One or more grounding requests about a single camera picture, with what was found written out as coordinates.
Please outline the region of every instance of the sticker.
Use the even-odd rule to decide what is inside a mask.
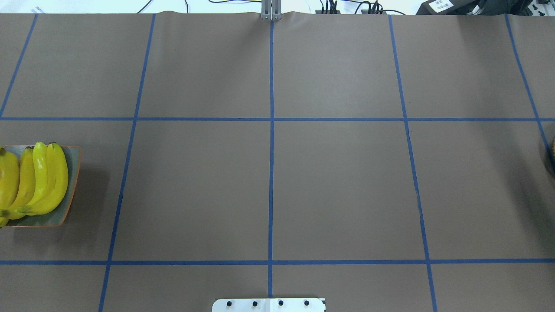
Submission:
[[[453,7],[453,3],[449,0],[435,0],[434,2],[430,2],[428,4],[434,11],[436,11],[436,13],[440,13]]]

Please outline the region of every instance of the vertical blue line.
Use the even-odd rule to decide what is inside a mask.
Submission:
[[[274,22],[270,22],[270,183],[268,202],[268,298],[273,297],[274,259]]]
[[[405,134],[407,137],[408,156],[411,161],[412,181],[415,186],[416,200],[418,205],[418,212],[420,214],[420,232],[422,234],[422,243],[424,246],[424,256],[426,257],[426,268],[428,271],[428,283],[430,285],[430,295],[432,299],[432,308],[437,312],[436,291],[433,285],[432,265],[430,264],[430,252],[428,251],[428,239],[426,237],[426,225],[424,224],[424,213],[422,212],[422,201],[420,200],[420,188],[418,187],[418,176],[416,175],[416,166],[414,153],[412,151],[412,141],[410,136],[410,129],[408,127],[407,109],[405,106],[405,94],[403,92],[403,85],[401,80],[401,70],[399,69],[399,58],[397,56],[397,44],[395,43],[395,32],[393,30],[393,20],[391,15],[389,18],[389,28],[391,32],[391,44],[393,45],[393,58],[395,59],[395,70],[397,72],[397,84],[399,87],[399,96],[401,98],[401,108],[403,110],[403,119],[405,120]]]
[[[12,79],[9,81],[8,90],[6,91],[6,96],[4,96],[4,102],[2,102],[2,107],[0,108],[0,118],[4,114],[4,110],[6,109],[6,105],[8,104],[9,94],[12,92],[13,83],[16,81],[17,72],[19,71],[19,66],[21,66],[21,61],[23,60],[23,56],[25,56],[25,51],[27,50],[27,46],[29,45],[29,41],[31,40],[31,34],[33,34],[33,30],[35,25],[37,24],[38,14],[35,14],[33,18],[33,23],[31,23],[31,28],[29,29],[29,33],[27,34],[27,39],[25,39],[25,44],[23,45],[23,49],[21,50],[21,54],[19,55],[19,59],[17,60],[16,68],[13,71]]]
[[[553,154],[550,151],[546,133],[543,131],[542,122],[539,119],[538,109],[536,108],[536,103],[534,102],[534,98],[532,97],[532,91],[530,91],[528,80],[526,79],[526,75],[524,74],[524,69],[522,68],[520,57],[518,56],[517,45],[514,42],[513,30],[511,29],[511,23],[509,21],[508,14],[505,14],[505,22],[507,23],[507,30],[509,31],[509,37],[511,38],[511,44],[513,46],[514,57],[516,58],[516,61],[517,61],[518,70],[521,73],[522,82],[524,83],[524,87],[526,88],[526,93],[528,93],[528,99],[530,100],[530,105],[532,106],[532,110],[534,111],[534,116],[536,117],[536,122],[538,123],[539,132],[542,135],[543,145],[545,146],[547,155],[549,156],[549,162],[551,163],[551,168],[555,170],[555,159],[553,159]]]
[[[131,158],[131,151],[133,149],[133,140],[135,138],[135,129],[137,128],[137,117],[139,115],[140,100],[143,92],[144,77],[147,73],[148,55],[150,53],[150,43],[152,42],[152,33],[154,32],[154,22],[156,21],[156,14],[152,14],[150,21],[150,31],[148,34],[147,51],[144,55],[143,71],[141,73],[139,90],[137,92],[137,103],[135,104],[135,115],[133,117],[133,125],[131,126],[131,135],[129,136],[129,143],[127,145],[127,156],[125,157],[125,165],[123,167],[122,186],[119,189],[118,206],[115,210],[114,227],[112,228],[112,238],[110,240],[110,249],[108,250],[108,264],[104,272],[104,282],[102,284],[102,292],[100,293],[100,303],[98,311],[102,312],[104,309],[104,299],[106,298],[106,289],[108,288],[108,279],[110,277],[110,267],[112,266],[112,256],[114,254],[115,237],[118,232],[119,213],[122,209],[123,193],[125,190],[125,182],[127,181],[127,171],[129,169],[129,159]]]

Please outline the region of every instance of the fruit bowl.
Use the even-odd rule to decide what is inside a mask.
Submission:
[[[18,158],[27,146],[32,145],[7,145],[4,148],[8,152],[14,153]],[[18,220],[10,220],[6,227],[25,227],[25,228],[47,228],[57,227],[64,223],[68,215],[75,186],[77,185],[77,176],[79,175],[79,167],[81,166],[81,147],[79,146],[62,146],[65,159],[68,163],[68,189],[62,202],[50,213],[43,215],[28,215]]]

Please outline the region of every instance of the white panel with holes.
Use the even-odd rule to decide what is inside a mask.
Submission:
[[[326,300],[318,298],[219,299],[212,312],[325,312]]]

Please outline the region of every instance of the yellow banana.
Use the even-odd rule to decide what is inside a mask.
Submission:
[[[48,167],[48,193],[34,204],[27,204],[17,209],[26,215],[47,214],[62,202],[68,189],[68,164],[65,154],[58,143],[52,142],[46,151]]]
[[[37,142],[33,148],[33,165],[35,172],[35,189],[33,198],[27,203],[32,205],[43,198],[48,191],[48,169],[46,164],[46,145]]]
[[[2,217],[7,217],[10,220],[19,219],[25,216],[24,214],[16,212],[16,209],[29,203],[34,195],[35,174],[33,165],[33,150],[30,147],[27,147],[21,153],[20,163],[19,191],[17,191],[17,197],[13,203],[6,208],[6,210],[0,213]]]
[[[0,148],[0,209],[10,206],[17,196],[19,186],[19,162],[17,156]],[[0,218],[0,227],[8,223]]]

